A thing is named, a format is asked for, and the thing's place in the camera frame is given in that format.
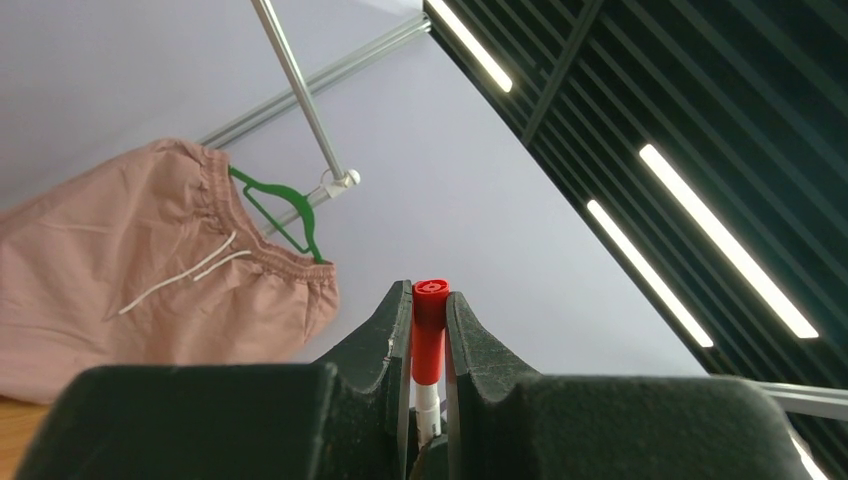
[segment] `red marker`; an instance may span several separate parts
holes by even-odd
[[[445,354],[447,280],[424,280],[412,289],[412,379],[418,446],[442,434],[439,378]]]

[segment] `elastic waistband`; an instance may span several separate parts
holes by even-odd
[[[299,255],[269,242],[256,228],[241,203],[236,186],[230,178],[230,156],[224,151],[206,148],[196,143],[178,140],[187,153],[201,166],[208,186],[209,207],[221,222],[223,233],[237,232],[234,241],[238,250],[248,249],[253,260],[283,275],[302,280],[335,280],[336,266],[315,263],[315,259]]]

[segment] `ceiling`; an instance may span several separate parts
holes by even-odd
[[[447,0],[511,76],[433,35],[712,373],[848,388],[844,0]],[[639,159],[651,143],[811,320],[798,339]],[[715,342],[702,348],[588,215],[600,202]],[[790,415],[831,478],[848,428]]]

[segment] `red cap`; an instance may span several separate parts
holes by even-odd
[[[442,376],[448,294],[450,285],[442,279],[412,288],[412,378],[419,385],[433,385]]]

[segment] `pink pants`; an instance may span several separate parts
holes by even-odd
[[[281,362],[333,319],[335,267],[266,241],[228,166],[161,140],[0,214],[0,395],[47,403],[104,364]]]

